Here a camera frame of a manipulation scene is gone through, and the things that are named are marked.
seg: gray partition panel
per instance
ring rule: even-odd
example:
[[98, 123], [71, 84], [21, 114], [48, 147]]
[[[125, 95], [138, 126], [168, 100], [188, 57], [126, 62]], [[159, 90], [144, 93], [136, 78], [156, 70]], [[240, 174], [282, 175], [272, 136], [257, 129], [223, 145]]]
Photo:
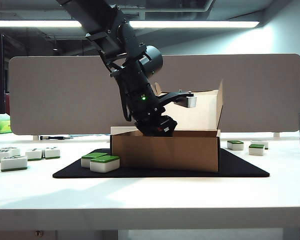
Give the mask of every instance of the gray partition panel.
[[[150, 82], [163, 91], [202, 91], [217, 89], [221, 79], [223, 132], [299, 129], [296, 54], [167, 55]], [[111, 126], [132, 126], [98, 56], [14, 57], [9, 81], [15, 134], [109, 133]]]

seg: fluorescent light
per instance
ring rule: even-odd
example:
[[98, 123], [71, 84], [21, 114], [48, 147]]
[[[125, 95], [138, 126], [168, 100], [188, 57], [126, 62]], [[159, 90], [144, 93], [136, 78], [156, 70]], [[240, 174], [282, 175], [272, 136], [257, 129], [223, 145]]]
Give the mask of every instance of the fluorescent light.
[[[143, 28], [254, 28], [258, 21], [130, 21], [135, 29]], [[0, 27], [79, 28], [72, 20], [0, 20]]]
[[135, 29], [140, 28], [254, 28], [258, 21], [130, 21]]
[[0, 20], [0, 27], [29, 27], [29, 28], [79, 28], [78, 21], [63, 20]]

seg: cardboard box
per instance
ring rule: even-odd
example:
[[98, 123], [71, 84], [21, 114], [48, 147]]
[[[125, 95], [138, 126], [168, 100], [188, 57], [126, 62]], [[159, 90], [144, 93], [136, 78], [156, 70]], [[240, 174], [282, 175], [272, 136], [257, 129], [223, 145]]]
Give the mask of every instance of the cardboard box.
[[195, 108], [165, 106], [164, 114], [178, 122], [172, 137], [143, 136], [138, 130], [112, 135], [112, 155], [120, 157], [121, 167], [218, 172], [222, 88], [221, 83], [218, 90], [193, 92]]

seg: black mat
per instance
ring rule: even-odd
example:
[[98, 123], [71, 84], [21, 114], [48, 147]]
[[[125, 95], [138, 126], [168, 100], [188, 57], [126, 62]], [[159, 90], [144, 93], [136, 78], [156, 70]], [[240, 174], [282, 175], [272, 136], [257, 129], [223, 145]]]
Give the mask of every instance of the black mat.
[[[110, 154], [110, 149], [102, 148], [92, 151]], [[77, 178], [171, 178], [171, 177], [269, 177], [270, 174], [255, 165], [220, 149], [220, 171], [218, 173], [203, 171], [166, 170], [154, 168], [120, 167], [119, 169], [97, 173], [81, 167], [81, 160], [66, 166], [52, 176], [56, 179]]]

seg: ceiling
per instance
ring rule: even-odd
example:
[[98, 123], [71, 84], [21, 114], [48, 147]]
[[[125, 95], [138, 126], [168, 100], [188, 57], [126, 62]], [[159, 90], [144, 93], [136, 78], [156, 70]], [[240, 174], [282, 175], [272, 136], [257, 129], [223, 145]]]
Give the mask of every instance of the ceiling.
[[[107, 0], [130, 20], [262, 21], [263, 12], [277, 0]], [[71, 20], [56, 0], [0, 0], [0, 20]], [[224, 29], [136, 30], [146, 44], [185, 41], [218, 34]], [[7, 36], [7, 58], [22, 55], [96, 55], [82, 28], [0, 28]]]

